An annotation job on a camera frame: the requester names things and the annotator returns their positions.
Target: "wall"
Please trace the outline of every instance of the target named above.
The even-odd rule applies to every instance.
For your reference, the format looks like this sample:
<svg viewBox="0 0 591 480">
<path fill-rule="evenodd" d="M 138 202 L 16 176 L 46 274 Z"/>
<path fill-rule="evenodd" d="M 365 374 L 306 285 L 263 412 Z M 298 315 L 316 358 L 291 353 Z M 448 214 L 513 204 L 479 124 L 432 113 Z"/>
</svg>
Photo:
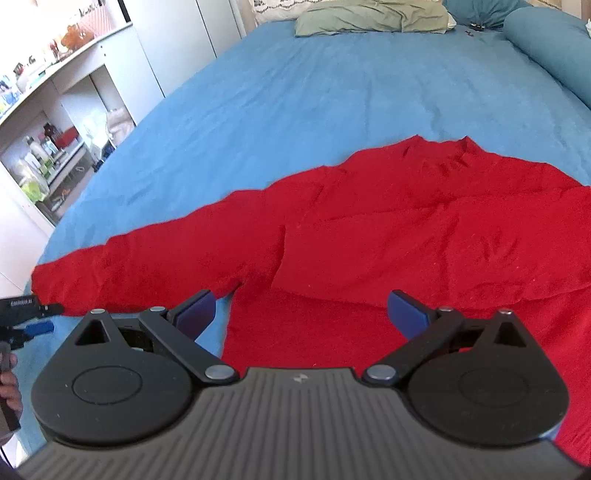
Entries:
<svg viewBox="0 0 591 480">
<path fill-rule="evenodd" d="M 577 18 L 582 17 L 582 2 L 581 0 L 562 0 L 562 11 Z"/>
</svg>

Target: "bottle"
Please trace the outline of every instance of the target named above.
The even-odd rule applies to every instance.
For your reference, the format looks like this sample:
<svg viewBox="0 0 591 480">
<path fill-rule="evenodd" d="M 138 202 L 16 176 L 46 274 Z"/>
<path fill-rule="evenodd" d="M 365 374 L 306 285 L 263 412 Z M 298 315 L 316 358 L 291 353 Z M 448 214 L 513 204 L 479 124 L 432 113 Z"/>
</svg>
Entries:
<svg viewBox="0 0 591 480">
<path fill-rule="evenodd" d="M 37 138 L 39 139 L 41 147 L 43 150 L 45 150 L 47 155 L 50 157 L 57 155 L 59 150 L 57 149 L 55 143 L 51 141 L 51 138 L 47 137 L 45 134 L 40 134 Z"/>
<path fill-rule="evenodd" d="M 43 133 L 46 137 L 49 137 L 51 141 L 55 144 L 58 137 L 61 135 L 61 132 L 51 123 L 46 123 L 43 125 Z"/>
<path fill-rule="evenodd" d="M 35 158 L 35 155 L 33 155 L 31 152 L 29 152 L 29 153 L 27 153 L 27 155 L 25 155 L 24 160 L 25 160 L 25 162 L 27 162 L 29 164 L 29 166 L 31 168 L 34 168 L 37 171 L 41 171 L 41 164 Z"/>
<path fill-rule="evenodd" d="M 35 156 L 35 158 L 39 161 L 41 165 L 41 173 L 43 176 L 50 175 L 53 171 L 53 162 L 51 161 L 51 157 L 47 155 L 43 147 L 39 144 L 38 141 L 34 140 L 33 137 L 29 137 L 28 135 L 25 137 L 25 142 L 29 145 L 31 149 L 31 153 Z"/>
</svg>

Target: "white cabinet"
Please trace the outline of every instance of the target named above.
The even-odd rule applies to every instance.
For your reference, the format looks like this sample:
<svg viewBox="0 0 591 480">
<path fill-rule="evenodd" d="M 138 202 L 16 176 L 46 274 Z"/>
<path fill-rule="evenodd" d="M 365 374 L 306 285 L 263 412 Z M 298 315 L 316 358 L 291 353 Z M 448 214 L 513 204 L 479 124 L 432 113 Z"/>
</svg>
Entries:
<svg viewBox="0 0 591 480">
<path fill-rule="evenodd" d="M 165 96 L 240 40 L 229 0 L 125 0 Z"/>
<path fill-rule="evenodd" d="M 22 292 L 52 231 L 0 164 L 0 297 Z"/>
</svg>

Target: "white wardrobe door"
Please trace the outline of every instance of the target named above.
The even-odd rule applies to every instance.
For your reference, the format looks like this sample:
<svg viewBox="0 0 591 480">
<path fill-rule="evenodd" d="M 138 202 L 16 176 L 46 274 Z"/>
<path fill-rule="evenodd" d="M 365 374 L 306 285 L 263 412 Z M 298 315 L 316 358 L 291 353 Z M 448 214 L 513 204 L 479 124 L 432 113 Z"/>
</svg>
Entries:
<svg viewBox="0 0 591 480">
<path fill-rule="evenodd" d="M 229 0 L 199 0 L 213 49 L 219 57 L 240 40 L 240 31 Z"/>
<path fill-rule="evenodd" d="M 125 0 L 164 95 L 215 59 L 195 0 Z"/>
</svg>

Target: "shelf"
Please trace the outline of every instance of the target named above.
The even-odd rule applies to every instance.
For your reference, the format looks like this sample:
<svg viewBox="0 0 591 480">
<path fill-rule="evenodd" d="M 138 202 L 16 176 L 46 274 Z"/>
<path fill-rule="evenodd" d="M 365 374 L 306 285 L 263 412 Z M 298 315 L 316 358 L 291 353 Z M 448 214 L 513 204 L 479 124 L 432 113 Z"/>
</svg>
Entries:
<svg viewBox="0 0 591 480">
<path fill-rule="evenodd" d="M 54 173 L 47 179 L 49 185 L 49 194 L 54 193 L 67 175 L 72 171 L 76 164 L 80 161 L 83 155 L 86 154 L 86 146 L 84 142 L 76 145 L 76 148 L 60 163 Z"/>
</svg>

